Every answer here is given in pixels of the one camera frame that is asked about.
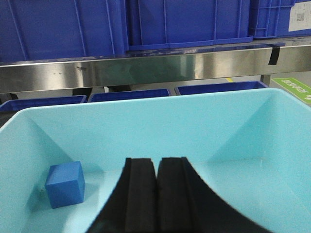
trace black tape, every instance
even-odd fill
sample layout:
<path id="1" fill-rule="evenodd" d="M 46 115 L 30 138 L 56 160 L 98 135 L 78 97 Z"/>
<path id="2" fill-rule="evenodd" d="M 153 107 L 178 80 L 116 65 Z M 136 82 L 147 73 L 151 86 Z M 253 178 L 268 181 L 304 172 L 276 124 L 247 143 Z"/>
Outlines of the black tape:
<path id="1" fill-rule="evenodd" d="M 280 55 L 281 47 L 277 45 L 270 44 L 269 46 L 272 47 L 272 52 L 269 60 L 269 65 L 276 65 L 278 61 L 278 57 Z"/>

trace blue storage bin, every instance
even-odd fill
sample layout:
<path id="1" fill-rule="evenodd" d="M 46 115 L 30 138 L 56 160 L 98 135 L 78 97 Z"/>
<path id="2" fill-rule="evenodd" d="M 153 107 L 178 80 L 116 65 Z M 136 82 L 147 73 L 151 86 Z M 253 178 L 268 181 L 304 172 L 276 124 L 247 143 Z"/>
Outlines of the blue storage bin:
<path id="1" fill-rule="evenodd" d="M 217 83 L 193 86 L 178 86 L 175 92 L 178 95 L 192 95 L 202 93 L 213 93 L 223 91 L 240 91 L 249 89 L 259 89 L 268 87 L 266 84 L 258 81 L 237 82 L 237 83 Z"/>
<path id="2" fill-rule="evenodd" d="M 162 157 L 185 156 L 252 221 L 308 233 L 310 118 L 310 107 L 274 88 L 25 109 L 0 128 L 0 232 L 84 233 L 126 157 L 158 169 Z M 85 201 L 52 209 L 49 168 L 72 161 L 83 166 Z"/>
<path id="3" fill-rule="evenodd" d="M 38 98 L 38 99 L 25 99 L 25 100 L 8 100 L 0 105 L 0 112 L 6 111 L 19 111 L 25 108 L 85 103 L 86 96 L 66 96 L 66 97 L 53 97 L 53 98 Z"/>
<path id="4" fill-rule="evenodd" d="M 153 97 L 169 96 L 168 89 L 142 90 L 142 91 L 122 91 L 93 94 L 89 102 L 115 101 L 115 100 L 132 100 L 145 99 Z"/>
<path id="5" fill-rule="evenodd" d="M 0 62 L 128 49 L 124 0 L 1 0 Z"/>
<path id="6" fill-rule="evenodd" d="M 127 0 L 129 50 L 252 41 L 249 0 Z"/>
<path id="7" fill-rule="evenodd" d="M 310 11 L 306 0 L 251 0 L 249 33 L 255 39 L 311 35 Z"/>

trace bin floor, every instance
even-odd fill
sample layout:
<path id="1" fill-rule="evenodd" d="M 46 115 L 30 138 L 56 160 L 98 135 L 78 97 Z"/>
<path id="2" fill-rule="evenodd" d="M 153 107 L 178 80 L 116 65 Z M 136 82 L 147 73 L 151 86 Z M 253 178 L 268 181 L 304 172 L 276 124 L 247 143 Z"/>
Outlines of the bin floor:
<path id="1" fill-rule="evenodd" d="M 303 225 L 302 232 L 310 232 L 311 203 L 304 203 L 268 160 L 243 159 L 193 167 L 227 203 L 259 225 L 264 227 L 268 222 L 269 230 L 280 232 L 295 232 Z"/>
<path id="2" fill-rule="evenodd" d="M 286 219 L 288 207 L 292 206 L 291 212 L 296 213 L 288 215 L 291 227 L 295 229 L 294 223 L 301 224 L 301 221 L 311 227 L 310 206 L 295 195 L 269 161 L 258 158 L 192 165 L 216 193 L 258 224 L 269 219 L 272 229 L 282 228 L 279 218 Z M 84 233 L 108 200 L 121 172 L 85 174 L 85 201 L 77 205 L 52 209 L 44 191 L 22 233 Z M 284 231 L 288 230 L 285 228 L 288 225 L 284 224 Z"/>
<path id="3" fill-rule="evenodd" d="M 84 202 L 52 209 L 47 193 L 41 193 L 22 233 L 84 233 L 102 209 L 122 170 L 85 173 Z"/>

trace green sign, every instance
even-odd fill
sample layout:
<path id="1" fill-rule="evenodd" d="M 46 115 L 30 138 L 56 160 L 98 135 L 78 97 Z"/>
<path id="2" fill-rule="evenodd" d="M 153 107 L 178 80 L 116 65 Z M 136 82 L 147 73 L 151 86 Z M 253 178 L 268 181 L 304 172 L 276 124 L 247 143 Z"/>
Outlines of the green sign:
<path id="1" fill-rule="evenodd" d="M 272 79 L 305 103 L 311 103 L 311 87 L 294 78 Z"/>

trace qr code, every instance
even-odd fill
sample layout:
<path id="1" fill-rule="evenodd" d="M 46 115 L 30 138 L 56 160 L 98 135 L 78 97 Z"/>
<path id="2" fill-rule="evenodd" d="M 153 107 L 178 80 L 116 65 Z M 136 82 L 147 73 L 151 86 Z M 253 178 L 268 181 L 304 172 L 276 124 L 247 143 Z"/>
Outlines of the qr code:
<path id="1" fill-rule="evenodd" d="M 297 14 L 297 22 L 305 20 L 305 13 Z"/>

